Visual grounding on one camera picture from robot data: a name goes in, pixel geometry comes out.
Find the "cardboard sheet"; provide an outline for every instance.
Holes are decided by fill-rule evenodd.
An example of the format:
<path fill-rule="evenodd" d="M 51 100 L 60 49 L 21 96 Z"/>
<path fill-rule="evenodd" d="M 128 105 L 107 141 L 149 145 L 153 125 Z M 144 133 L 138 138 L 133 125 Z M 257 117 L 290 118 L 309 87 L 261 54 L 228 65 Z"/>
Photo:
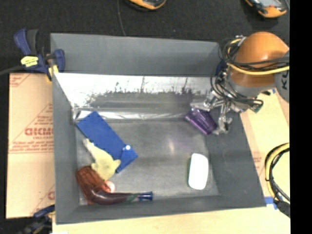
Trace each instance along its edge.
<path fill-rule="evenodd" d="M 54 203 L 52 83 L 45 74 L 10 75 L 6 218 Z"/>

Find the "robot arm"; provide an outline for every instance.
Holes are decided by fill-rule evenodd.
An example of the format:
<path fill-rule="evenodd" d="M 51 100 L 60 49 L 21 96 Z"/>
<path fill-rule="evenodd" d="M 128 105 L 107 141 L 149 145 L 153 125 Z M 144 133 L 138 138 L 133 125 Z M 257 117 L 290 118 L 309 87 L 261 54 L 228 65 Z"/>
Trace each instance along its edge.
<path fill-rule="evenodd" d="M 229 131 L 232 119 L 226 113 L 230 110 L 260 110 L 260 93 L 277 88 L 289 102 L 289 47 L 279 37 L 269 32 L 237 37 L 224 45 L 222 57 L 207 99 L 200 105 L 191 104 L 208 112 L 220 108 L 214 134 Z"/>

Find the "red glass object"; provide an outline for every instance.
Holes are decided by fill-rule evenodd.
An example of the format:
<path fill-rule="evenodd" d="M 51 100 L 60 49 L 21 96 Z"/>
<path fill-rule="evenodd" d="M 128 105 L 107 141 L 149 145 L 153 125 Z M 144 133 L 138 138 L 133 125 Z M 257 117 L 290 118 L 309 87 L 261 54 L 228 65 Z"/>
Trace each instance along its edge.
<path fill-rule="evenodd" d="M 91 166 L 84 166 L 76 173 L 78 184 L 89 205 L 111 205 L 138 200 L 152 200 L 153 193 L 109 193 L 110 188 Z"/>

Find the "black carpet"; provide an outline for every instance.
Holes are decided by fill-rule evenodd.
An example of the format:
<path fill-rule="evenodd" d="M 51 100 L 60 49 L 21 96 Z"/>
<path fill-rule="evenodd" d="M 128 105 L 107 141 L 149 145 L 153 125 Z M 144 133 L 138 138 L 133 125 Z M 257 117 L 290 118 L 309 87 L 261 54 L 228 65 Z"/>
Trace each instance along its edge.
<path fill-rule="evenodd" d="M 290 5 L 290 0 L 280 1 Z M 13 35 L 21 28 L 39 29 L 37 48 L 43 47 L 46 52 L 50 50 L 51 32 L 220 42 L 236 35 L 269 31 L 290 45 L 290 12 L 278 19 L 263 20 L 242 0 L 168 0 L 153 12 L 137 11 L 123 0 L 0 0 L 0 71 L 19 64 L 21 52 Z M 30 221 L 4 219 L 7 81 L 8 76 L 0 77 L 0 234 L 14 233 Z"/>

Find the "blue sponge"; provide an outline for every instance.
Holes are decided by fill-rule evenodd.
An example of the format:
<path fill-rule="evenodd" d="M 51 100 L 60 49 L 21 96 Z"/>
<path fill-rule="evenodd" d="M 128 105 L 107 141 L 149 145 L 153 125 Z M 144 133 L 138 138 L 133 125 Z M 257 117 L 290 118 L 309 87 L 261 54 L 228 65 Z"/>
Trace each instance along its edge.
<path fill-rule="evenodd" d="M 78 122 L 77 127 L 94 145 L 108 152 L 114 160 L 121 160 L 116 169 L 117 173 L 137 158 L 133 148 L 120 139 L 97 111 Z"/>

